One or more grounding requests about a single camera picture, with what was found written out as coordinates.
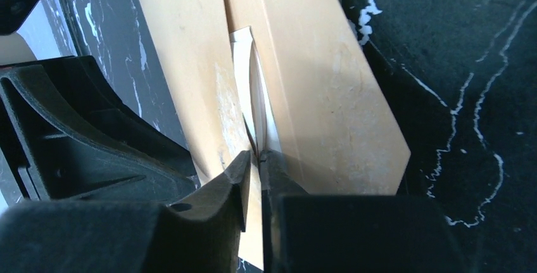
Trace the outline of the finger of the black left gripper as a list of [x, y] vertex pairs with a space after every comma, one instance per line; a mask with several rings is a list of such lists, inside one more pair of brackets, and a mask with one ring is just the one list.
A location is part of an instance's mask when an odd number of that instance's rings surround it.
[[92, 56], [1, 67], [1, 188], [22, 200], [178, 202], [195, 168], [123, 104]]

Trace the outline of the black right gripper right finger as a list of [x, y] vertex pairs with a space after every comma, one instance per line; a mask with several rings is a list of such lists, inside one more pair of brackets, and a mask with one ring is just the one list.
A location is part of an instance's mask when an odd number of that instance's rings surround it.
[[438, 207], [416, 196], [308, 194], [260, 155], [265, 272], [465, 272]]

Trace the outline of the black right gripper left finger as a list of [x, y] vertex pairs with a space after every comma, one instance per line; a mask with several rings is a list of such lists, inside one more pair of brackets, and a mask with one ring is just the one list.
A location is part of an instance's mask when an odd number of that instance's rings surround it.
[[179, 203], [28, 201], [1, 215], [2, 272], [234, 272], [251, 153]]

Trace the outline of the brown paper envelope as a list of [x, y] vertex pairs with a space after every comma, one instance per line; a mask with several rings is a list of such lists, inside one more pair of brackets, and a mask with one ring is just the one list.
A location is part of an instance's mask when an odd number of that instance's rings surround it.
[[250, 147], [230, 40], [249, 28], [292, 179], [396, 193], [410, 150], [339, 0], [139, 1], [202, 184]]

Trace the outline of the tan lined letter paper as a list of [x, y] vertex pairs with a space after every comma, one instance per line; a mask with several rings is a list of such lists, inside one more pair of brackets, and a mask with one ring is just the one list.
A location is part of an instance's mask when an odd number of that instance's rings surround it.
[[281, 151], [260, 55], [251, 27], [230, 34], [234, 76], [239, 103], [251, 145], [257, 154], [263, 150]]

